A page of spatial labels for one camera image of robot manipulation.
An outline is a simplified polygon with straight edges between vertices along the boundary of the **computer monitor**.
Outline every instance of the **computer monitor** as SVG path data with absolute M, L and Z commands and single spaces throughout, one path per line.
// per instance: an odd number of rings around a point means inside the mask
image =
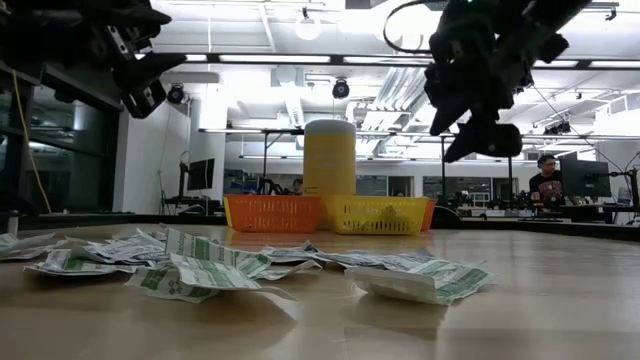
M 211 189 L 213 184 L 214 159 L 196 161 L 189 164 L 187 190 Z
M 560 159 L 560 171 L 564 196 L 611 197 L 608 163 Z

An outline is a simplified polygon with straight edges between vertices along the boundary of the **workbench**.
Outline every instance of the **workbench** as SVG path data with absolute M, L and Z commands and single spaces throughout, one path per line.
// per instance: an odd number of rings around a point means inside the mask
M 56 230 L 102 240 L 157 225 Z M 129 275 L 46 277 L 0 263 L 5 359 L 637 359 L 640 247 L 517 231 L 433 230 L 420 236 L 242 234 L 172 225 L 259 250 L 310 240 L 326 252 L 426 247 L 496 276 L 451 307 L 365 294 L 337 267 L 271 283 L 299 299 L 224 293 L 201 304 L 148 297 Z M 28 231 L 21 237 L 50 232 Z

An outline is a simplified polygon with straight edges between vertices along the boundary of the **table surface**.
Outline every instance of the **table surface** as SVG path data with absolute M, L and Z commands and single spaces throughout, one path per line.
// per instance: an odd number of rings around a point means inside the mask
M 145 230 L 157 226 L 140 225 Z M 201 304 L 148 297 L 126 274 L 58 278 L 0 264 L 0 351 L 6 359 L 637 359 L 640 247 L 510 231 L 417 237 L 240 234 L 174 226 L 257 250 L 311 240 L 321 250 L 486 261 L 494 284 L 450 307 L 365 294 L 331 268 L 273 285 L 300 301 L 231 292 Z M 105 239 L 135 226 L 62 229 Z M 32 235 L 39 232 L 23 233 Z

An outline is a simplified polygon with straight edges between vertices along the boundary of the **glass window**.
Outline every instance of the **glass window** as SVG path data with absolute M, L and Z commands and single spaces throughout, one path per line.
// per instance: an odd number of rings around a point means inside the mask
M 509 200 L 511 194 L 518 193 L 518 179 L 513 179 L 513 189 L 509 191 L 509 178 L 493 178 L 493 198 Z
M 387 196 L 387 177 L 356 176 L 356 194 L 363 196 Z
M 0 94 L 0 125 L 9 126 L 9 111 L 11 109 L 12 93 L 2 92 Z
M 442 195 L 442 177 L 425 176 L 422 178 L 422 195 L 430 199 L 437 199 Z
M 51 210 L 71 212 L 110 210 L 100 201 L 102 160 L 53 146 L 30 142 L 42 187 Z M 40 192 L 36 174 L 27 162 L 25 173 L 26 198 L 41 212 L 47 207 Z
M 491 178 L 476 177 L 449 177 L 445 178 L 447 186 L 447 197 L 451 198 L 457 192 L 466 191 L 470 198 L 474 198 L 473 194 L 478 195 L 477 198 L 484 199 L 485 194 L 487 201 L 491 196 Z M 442 194 L 442 178 L 439 176 L 425 176 L 422 179 L 422 192 L 424 196 L 437 198 Z
M 58 101 L 54 91 L 38 87 L 34 91 L 31 131 L 36 135 L 73 144 L 81 149 L 104 151 L 107 134 L 105 114 L 80 101 Z
M 0 135 L 0 171 L 4 170 L 4 161 L 7 157 L 7 142 L 9 142 L 7 136 Z

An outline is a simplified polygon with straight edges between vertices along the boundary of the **orange basket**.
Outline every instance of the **orange basket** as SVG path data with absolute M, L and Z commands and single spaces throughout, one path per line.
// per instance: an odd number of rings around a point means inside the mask
M 436 208 L 435 200 L 429 200 L 427 202 L 427 210 L 424 212 L 424 219 L 422 220 L 422 228 L 420 232 L 427 231 L 431 228 L 431 220 L 433 220 L 433 213 Z
M 228 195 L 227 205 L 241 232 L 311 233 L 322 214 L 317 196 Z

